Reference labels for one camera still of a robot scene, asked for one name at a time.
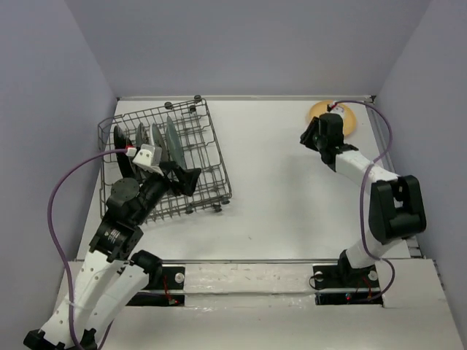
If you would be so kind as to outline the teal blue plate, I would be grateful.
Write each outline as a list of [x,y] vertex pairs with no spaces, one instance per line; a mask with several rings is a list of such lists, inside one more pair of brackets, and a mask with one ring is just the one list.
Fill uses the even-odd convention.
[[182,168],[186,168],[182,144],[174,122],[170,117],[166,118],[166,143],[171,159],[177,162]]

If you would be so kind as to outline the yellow plate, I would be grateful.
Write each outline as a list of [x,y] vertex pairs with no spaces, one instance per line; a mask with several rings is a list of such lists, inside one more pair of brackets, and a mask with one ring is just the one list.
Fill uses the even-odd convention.
[[[320,115],[327,112],[327,105],[333,102],[332,100],[323,100],[315,103],[306,116],[306,123],[309,124],[313,117],[319,117]],[[346,104],[339,104],[344,106],[346,116],[343,120],[343,134],[344,137],[347,138],[350,136],[357,127],[357,119],[355,113],[348,107]]]

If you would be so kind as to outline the white watermelon pattern plate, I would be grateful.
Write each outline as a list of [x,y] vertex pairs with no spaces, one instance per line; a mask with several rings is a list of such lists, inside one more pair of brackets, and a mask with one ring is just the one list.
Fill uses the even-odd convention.
[[150,135],[152,143],[161,148],[161,161],[166,162],[169,160],[169,153],[166,147],[166,143],[162,137],[162,134],[155,122],[151,124]]

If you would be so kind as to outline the blue floral plate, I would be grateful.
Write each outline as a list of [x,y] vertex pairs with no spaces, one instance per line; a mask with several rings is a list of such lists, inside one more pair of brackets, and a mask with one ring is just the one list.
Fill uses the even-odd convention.
[[136,129],[136,147],[140,149],[143,144],[150,144],[150,138],[145,125],[141,122]]

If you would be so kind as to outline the black rimmed striped plate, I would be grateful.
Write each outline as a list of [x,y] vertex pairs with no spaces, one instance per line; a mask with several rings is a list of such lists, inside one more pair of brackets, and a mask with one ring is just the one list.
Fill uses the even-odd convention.
[[[113,128],[113,144],[115,149],[127,150],[127,147],[132,147],[131,140],[125,135],[120,126],[116,125]],[[123,178],[136,178],[131,161],[126,153],[119,152],[116,154],[117,164]]]

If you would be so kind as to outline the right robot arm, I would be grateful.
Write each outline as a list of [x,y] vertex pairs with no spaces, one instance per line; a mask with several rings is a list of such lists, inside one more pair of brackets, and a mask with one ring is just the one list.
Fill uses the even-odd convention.
[[357,147],[344,142],[343,127],[339,114],[313,117],[300,143],[318,152],[332,171],[359,185],[361,201],[369,195],[367,215],[360,205],[363,232],[340,254],[336,272],[331,274],[341,284],[352,286],[394,245],[423,232],[427,220],[418,179],[399,176],[369,160]]

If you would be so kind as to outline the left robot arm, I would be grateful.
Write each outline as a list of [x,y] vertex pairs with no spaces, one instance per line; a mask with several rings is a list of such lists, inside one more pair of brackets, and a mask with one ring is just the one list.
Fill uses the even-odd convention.
[[144,287],[161,281],[162,260],[145,250],[134,252],[143,236],[142,223],[167,193],[192,196],[200,168],[185,170],[163,163],[142,182],[116,181],[103,216],[76,276],[65,267],[68,295],[49,320],[31,330],[29,349],[100,349],[117,314]]

